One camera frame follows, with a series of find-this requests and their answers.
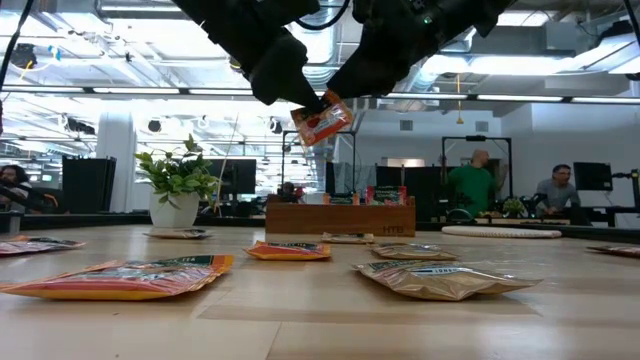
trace computer monitor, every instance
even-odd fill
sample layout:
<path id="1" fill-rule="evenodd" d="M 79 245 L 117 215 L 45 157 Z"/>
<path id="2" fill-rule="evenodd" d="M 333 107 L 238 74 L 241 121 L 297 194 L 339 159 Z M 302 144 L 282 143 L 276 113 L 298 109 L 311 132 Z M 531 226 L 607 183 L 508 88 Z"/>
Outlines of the computer monitor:
<path id="1" fill-rule="evenodd" d="M 611 165 L 605 163 L 573 163 L 576 189 L 584 191 L 613 191 Z"/>
<path id="2" fill-rule="evenodd" d="M 222 170 L 223 159 L 209 160 L 209 175 L 219 177 Z M 227 159 L 222 174 L 221 194 L 255 194 L 256 193 L 256 168 L 255 159 Z"/>

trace snack bag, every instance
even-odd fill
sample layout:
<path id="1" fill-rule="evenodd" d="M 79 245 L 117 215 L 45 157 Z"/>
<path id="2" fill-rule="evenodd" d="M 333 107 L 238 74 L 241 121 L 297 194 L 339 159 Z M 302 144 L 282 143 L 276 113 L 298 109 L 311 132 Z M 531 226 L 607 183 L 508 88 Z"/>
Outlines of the snack bag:
<path id="1" fill-rule="evenodd" d="M 407 205 L 406 186 L 367 186 L 367 205 Z"/>
<path id="2" fill-rule="evenodd" d="M 406 243 L 384 243 L 371 246 L 371 250 L 389 259 L 455 260 L 457 255 L 442 251 L 439 246 Z"/>
<path id="3" fill-rule="evenodd" d="M 157 239 L 206 239 L 212 234 L 202 229 L 165 229 L 153 228 L 150 232 L 145 233 L 148 237 Z"/>
<path id="4" fill-rule="evenodd" d="M 59 240 L 48 237 L 18 236 L 8 242 L 0 242 L 0 257 L 45 251 L 70 250 L 83 246 L 70 240 Z"/>
<path id="5" fill-rule="evenodd" d="M 199 290 L 229 271 L 232 263 L 230 255 L 111 261 L 75 273 L 5 284 L 0 292 L 47 299 L 148 300 Z"/>
<path id="6" fill-rule="evenodd" d="M 537 285 L 510 275 L 475 270 L 460 263 L 396 260 L 356 265 L 391 290 L 420 299 L 460 301 L 474 294 L 501 294 Z"/>
<path id="7" fill-rule="evenodd" d="M 322 234 L 322 242 L 334 244 L 371 244 L 373 234 Z"/>
<path id="8" fill-rule="evenodd" d="M 291 112 L 300 138 L 307 146 L 328 138 L 353 122 L 351 110 L 331 90 L 328 90 L 321 100 L 326 109 L 320 114 L 313 114 L 306 108 Z"/>
<path id="9" fill-rule="evenodd" d="M 329 245 L 258 241 L 244 251 L 262 260 L 316 260 L 331 257 Z"/>
<path id="10" fill-rule="evenodd" d="M 587 249 L 610 255 L 640 258 L 640 247 L 638 246 L 591 246 Z"/>

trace white pot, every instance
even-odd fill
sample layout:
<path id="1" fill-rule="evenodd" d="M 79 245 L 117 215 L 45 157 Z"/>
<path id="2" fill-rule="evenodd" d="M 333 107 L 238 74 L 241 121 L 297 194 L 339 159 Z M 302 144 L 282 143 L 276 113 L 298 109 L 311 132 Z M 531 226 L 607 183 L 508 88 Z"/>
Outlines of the white pot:
<path id="1" fill-rule="evenodd" d="M 149 214 L 155 227 L 187 228 L 193 226 L 198 216 L 198 203 L 200 197 L 196 193 L 170 196 L 169 200 L 177 205 L 178 209 L 168 202 L 160 204 L 160 198 L 164 194 L 151 192 L 149 200 Z"/>

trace potted plant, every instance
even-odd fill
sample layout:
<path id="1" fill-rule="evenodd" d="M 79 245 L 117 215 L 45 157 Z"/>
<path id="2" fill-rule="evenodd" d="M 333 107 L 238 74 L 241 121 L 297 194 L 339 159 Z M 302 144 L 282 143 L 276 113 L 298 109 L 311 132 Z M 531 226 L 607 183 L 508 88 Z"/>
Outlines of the potted plant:
<path id="1" fill-rule="evenodd" d="M 502 205 L 502 212 L 505 214 L 505 217 L 510 219 L 522 217 L 525 210 L 524 204 L 518 199 L 507 199 L 504 205 Z"/>
<path id="2" fill-rule="evenodd" d="M 200 199 L 212 203 L 213 194 L 218 190 L 218 179 L 207 171 L 210 162 L 202 157 L 202 149 L 191 135 L 184 146 L 186 151 L 162 151 L 164 156 L 155 160 L 153 152 L 135 155 L 154 190 L 149 200 L 149 213 L 154 226 L 192 226 L 198 215 Z"/>

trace wooden table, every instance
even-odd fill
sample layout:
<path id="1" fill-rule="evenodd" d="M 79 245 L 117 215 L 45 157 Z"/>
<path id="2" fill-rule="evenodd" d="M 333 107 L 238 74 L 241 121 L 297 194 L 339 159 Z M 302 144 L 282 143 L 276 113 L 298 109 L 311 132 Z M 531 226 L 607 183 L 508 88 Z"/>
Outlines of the wooden table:
<path id="1" fill-rule="evenodd" d="M 3 359 L 640 359 L 640 261 L 592 254 L 581 240 L 504 240 L 418 233 L 476 267 L 546 280 L 460 303 L 397 295 L 350 269 L 376 260 L 334 245 L 328 262 L 261 262 L 242 248 L 263 229 L 215 239 L 150 240 L 147 227 L 38 232 L 86 241 L 76 251 L 0 259 L 25 281 L 111 259 L 234 254 L 231 273 L 153 302 L 63 302 L 0 294 Z M 316 240 L 282 235 L 269 240 Z"/>

